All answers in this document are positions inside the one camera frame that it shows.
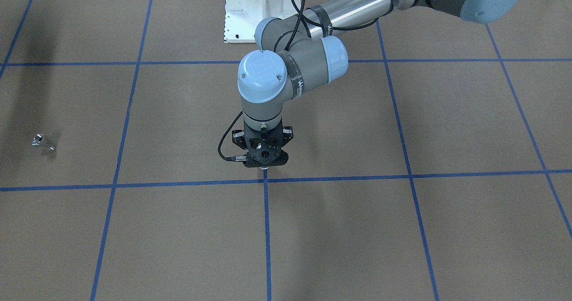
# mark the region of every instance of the black object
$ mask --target black object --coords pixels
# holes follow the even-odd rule
[[[282,120],[271,130],[254,130],[246,123],[243,130],[232,130],[232,142],[248,150],[245,167],[282,166],[288,162],[288,154],[282,150],[294,138],[292,127],[282,127]]]

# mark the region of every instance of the black cable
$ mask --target black cable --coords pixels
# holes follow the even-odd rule
[[[301,4],[300,4],[300,8],[304,9],[304,5],[306,4],[306,0],[302,0]],[[298,27],[300,26],[300,21],[302,21],[302,10],[298,9],[298,20],[296,20],[296,25],[294,26],[294,32],[292,33],[292,36],[290,36],[290,40],[288,40],[288,44],[286,44],[286,47],[284,47],[284,50],[289,51],[290,50],[290,44],[292,44],[292,41],[294,40],[294,36],[296,36],[296,32],[298,32]]]
[[[235,158],[235,157],[225,157],[225,156],[223,155],[223,153],[220,151],[220,148],[223,146],[224,138],[227,137],[227,134],[229,133],[229,131],[231,131],[231,128],[232,128],[233,126],[235,126],[235,123],[237,122],[237,120],[239,120],[239,118],[240,118],[241,115],[243,115],[243,112],[242,112],[242,111],[239,113],[239,115],[236,116],[235,120],[234,120],[234,121],[231,123],[231,125],[228,127],[227,131],[223,134],[223,137],[220,138],[220,142],[219,142],[219,156],[220,156],[223,160],[226,160],[226,161],[235,161],[235,160],[233,160],[233,158]]]
[[[304,19],[304,21],[308,22],[309,24],[313,24],[316,27],[320,27],[323,28],[324,26],[322,24],[320,24],[319,22],[315,22],[311,19],[309,19],[308,17],[306,17],[303,12],[302,9],[304,9],[304,4],[302,3],[300,5],[300,9],[298,8],[298,6],[296,5],[296,2],[294,0],[290,0],[290,2],[292,2],[292,6],[294,6],[294,9],[296,9],[296,12],[298,12],[298,19],[300,19],[300,16],[302,16],[302,19]],[[366,28],[369,26],[372,26],[373,24],[375,24],[378,21],[379,17],[374,19],[371,22],[368,22],[367,24],[363,24],[360,26],[354,26],[354,27],[333,27],[333,30],[343,30],[343,31],[350,31],[350,30],[361,30],[362,28]]]

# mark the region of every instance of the white base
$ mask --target white base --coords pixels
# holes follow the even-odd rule
[[[278,17],[284,19],[296,13],[290,0],[280,0],[278,2],[289,5],[291,9],[287,9],[280,14],[268,14],[268,12],[266,12],[267,9],[263,9],[261,13],[268,14],[268,16],[264,18]],[[264,18],[253,20],[252,15],[245,11],[226,10],[224,16],[224,42],[255,42],[254,32],[256,26],[258,26],[258,23]]]

